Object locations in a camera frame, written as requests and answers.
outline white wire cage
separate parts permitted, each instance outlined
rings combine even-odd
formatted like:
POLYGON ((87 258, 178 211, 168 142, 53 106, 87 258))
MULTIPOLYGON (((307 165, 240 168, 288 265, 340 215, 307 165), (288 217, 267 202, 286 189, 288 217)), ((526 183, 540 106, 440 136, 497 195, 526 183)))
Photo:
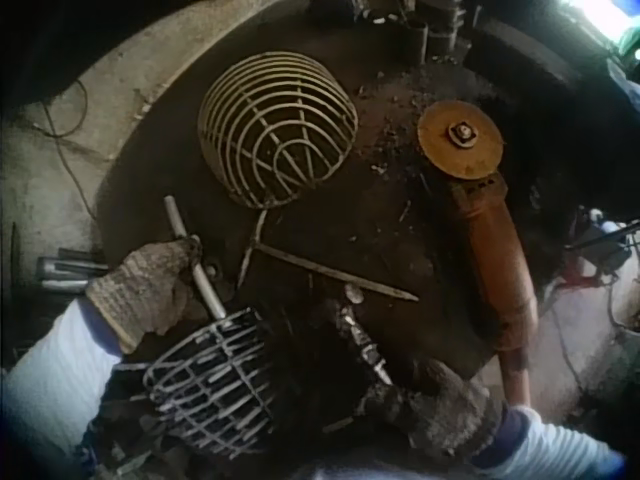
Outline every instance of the white wire cage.
POLYGON ((267 52, 228 69, 198 116, 203 155, 238 203, 284 205, 328 179, 355 141, 355 106, 317 61, 267 52))

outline white sleeve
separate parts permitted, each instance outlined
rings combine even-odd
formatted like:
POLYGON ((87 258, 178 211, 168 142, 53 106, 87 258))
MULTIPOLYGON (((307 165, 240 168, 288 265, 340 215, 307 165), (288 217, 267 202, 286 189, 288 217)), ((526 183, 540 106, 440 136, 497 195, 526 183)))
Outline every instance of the white sleeve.
POLYGON ((545 425, 530 408, 516 408, 531 421, 527 436, 508 460, 482 470, 484 476, 504 480, 602 480, 616 478, 624 470, 624 457, 606 444, 583 433, 545 425))
POLYGON ((5 378, 3 413, 36 455, 71 457, 119 361, 94 341, 74 301, 5 378))

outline bolt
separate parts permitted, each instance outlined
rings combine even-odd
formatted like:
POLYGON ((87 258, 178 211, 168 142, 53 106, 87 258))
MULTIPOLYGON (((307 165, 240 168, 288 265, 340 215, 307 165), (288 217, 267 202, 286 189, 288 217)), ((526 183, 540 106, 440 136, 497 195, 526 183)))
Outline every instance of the bolt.
POLYGON ((473 129, 465 122, 456 125, 455 130, 460 140, 470 140, 473 138, 473 129))

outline grinding disc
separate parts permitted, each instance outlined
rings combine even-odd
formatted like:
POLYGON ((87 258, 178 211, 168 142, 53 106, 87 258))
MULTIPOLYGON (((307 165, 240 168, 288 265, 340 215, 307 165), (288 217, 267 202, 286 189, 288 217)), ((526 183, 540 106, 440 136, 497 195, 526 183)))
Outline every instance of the grinding disc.
POLYGON ((418 123, 418 139, 431 163, 456 178, 486 177, 502 160, 504 142, 498 127, 478 107, 458 100, 444 100, 427 108, 418 123), (474 131, 466 146, 452 140, 450 133, 461 123, 474 131))

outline metal wire cage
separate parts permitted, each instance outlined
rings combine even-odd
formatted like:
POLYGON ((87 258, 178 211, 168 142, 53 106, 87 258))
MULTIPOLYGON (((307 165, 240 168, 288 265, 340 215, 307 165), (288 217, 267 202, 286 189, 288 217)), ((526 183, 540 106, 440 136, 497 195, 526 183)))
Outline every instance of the metal wire cage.
POLYGON ((215 321, 174 346, 143 382, 171 433, 229 458, 260 453, 275 428, 274 364, 251 309, 215 321))
POLYGON ((198 116, 203 155, 231 197, 252 208, 296 199, 333 175, 358 127, 329 71, 292 52, 249 57, 209 89, 198 116))

